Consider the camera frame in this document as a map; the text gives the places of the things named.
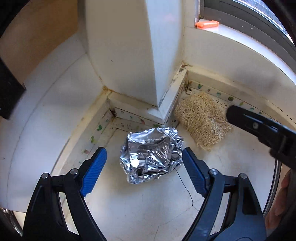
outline gray window frame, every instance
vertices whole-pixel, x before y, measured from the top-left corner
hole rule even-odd
[[[272,50],[296,73],[296,47],[265,17],[233,0],[200,0],[200,18],[216,20]]]

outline window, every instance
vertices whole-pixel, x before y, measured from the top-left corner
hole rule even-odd
[[[283,24],[262,0],[203,0],[202,6],[201,18],[219,21],[249,35],[296,72],[296,47]]]

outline crumpled aluminum foil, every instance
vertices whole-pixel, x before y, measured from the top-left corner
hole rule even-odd
[[[183,163],[182,145],[183,138],[173,127],[129,134],[120,156],[127,181],[139,184],[171,172]]]

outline blue gripper pad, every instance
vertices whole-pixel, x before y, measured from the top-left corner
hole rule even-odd
[[[96,181],[106,163],[106,160],[107,151],[105,148],[102,148],[82,178],[82,187],[80,189],[82,197],[85,197],[88,193],[92,192],[94,185],[96,184]]]
[[[196,192],[205,197],[210,184],[209,167],[204,161],[199,160],[188,147],[183,150],[182,159]]]

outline orange cap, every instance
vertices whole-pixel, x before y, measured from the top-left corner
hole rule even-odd
[[[197,28],[214,28],[214,27],[218,27],[219,26],[219,22],[218,21],[203,21],[203,22],[197,22],[195,24],[195,26]]]

